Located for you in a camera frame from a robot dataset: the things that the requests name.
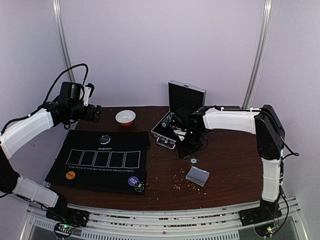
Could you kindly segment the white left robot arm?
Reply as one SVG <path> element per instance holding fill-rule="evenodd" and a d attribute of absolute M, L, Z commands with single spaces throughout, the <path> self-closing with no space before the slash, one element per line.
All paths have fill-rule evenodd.
<path fill-rule="evenodd" d="M 58 202 L 58 193 L 30 180 L 14 170 L 10 159 L 26 144 L 43 132 L 59 124 L 84 120 L 97 123 L 100 120 L 100 105 L 75 103 L 67 106 L 57 102 L 46 102 L 34 114 L 20 118 L 14 125 L 0 134 L 0 192 L 12 194 L 52 208 L 52 213 L 61 222 L 72 218 L 72 211 Z"/>

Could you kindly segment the poker chip stack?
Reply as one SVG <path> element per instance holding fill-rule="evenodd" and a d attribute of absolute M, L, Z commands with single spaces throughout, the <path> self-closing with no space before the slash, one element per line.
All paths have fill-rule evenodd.
<path fill-rule="evenodd" d="M 196 165 L 199 163 L 199 159 L 198 158 L 195 158 L 195 157 L 191 157 L 189 159 L 189 162 L 192 164 L 192 165 Z"/>

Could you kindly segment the clear acrylic dealer button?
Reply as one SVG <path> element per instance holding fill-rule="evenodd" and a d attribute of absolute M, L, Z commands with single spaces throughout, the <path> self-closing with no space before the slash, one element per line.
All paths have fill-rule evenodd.
<path fill-rule="evenodd" d="M 107 134 L 104 134 L 102 135 L 100 138 L 99 138 L 99 143 L 101 145 L 106 145 L 108 144 L 109 142 L 111 141 L 111 137 Z"/>

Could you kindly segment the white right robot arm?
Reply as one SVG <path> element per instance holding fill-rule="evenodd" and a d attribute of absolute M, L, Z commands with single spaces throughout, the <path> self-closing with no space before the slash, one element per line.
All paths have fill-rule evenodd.
<path fill-rule="evenodd" d="M 191 114 L 184 109 L 173 117 L 180 158 L 199 153 L 228 160 L 248 154 L 245 162 L 262 161 L 261 200 L 256 210 L 259 220 L 268 220 L 275 212 L 273 204 L 283 181 L 285 129 L 271 105 L 260 108 L 202 107 Z"/>

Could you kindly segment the black poker chip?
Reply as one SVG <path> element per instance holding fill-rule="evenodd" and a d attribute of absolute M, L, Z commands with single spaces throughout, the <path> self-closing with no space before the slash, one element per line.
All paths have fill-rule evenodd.
<path fill-rule="evenodd" d="M 138 193 L 141 193 L 145 190 L 145 183 L 142 181 L 138 181 L 134 184 L 134 190 Z"/>

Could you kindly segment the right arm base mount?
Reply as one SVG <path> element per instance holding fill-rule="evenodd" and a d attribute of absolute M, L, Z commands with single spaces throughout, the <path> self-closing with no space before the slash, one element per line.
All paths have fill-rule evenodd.
<path fill-rule="evenodd" d="M 282 211 L 279 206 L 259 206 L 239 211 L 239 219 L 242 226 L 255 225 L 281 217 Z"/>

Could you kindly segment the blue small blind button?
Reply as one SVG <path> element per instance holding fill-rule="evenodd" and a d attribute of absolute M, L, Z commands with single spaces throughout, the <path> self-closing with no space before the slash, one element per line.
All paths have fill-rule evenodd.
<path fill-rule="evenodd" d="M 128 178 L 128 184 L 130 185 L 130 186 L 134 186 L 136 183 L 138 183 L 139 182 L 139 178 L 138 177 L 136 177 L 136 176 L 130 176 L 129 178 Z"/>

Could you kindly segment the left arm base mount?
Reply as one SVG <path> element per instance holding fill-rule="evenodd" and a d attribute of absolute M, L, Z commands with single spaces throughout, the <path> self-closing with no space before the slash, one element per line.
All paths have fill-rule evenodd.
<path fill-rule="evenodd" d="M 89 212 L 68 207 L 66 211 L 58 212 L 57 209 L 48 208 L 46 218 L 71 225 L 73 227 L 86 227 L 89 219 Z"/>

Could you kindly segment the orange big blind button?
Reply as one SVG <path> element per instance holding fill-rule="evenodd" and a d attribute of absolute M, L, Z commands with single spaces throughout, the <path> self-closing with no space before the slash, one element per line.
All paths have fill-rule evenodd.
<path fill-rule="evenodd" d="M 65 175 L 67 180 L 73 180 L 76 176 L 76 173 L 74 171 L 68 171 Z"/>

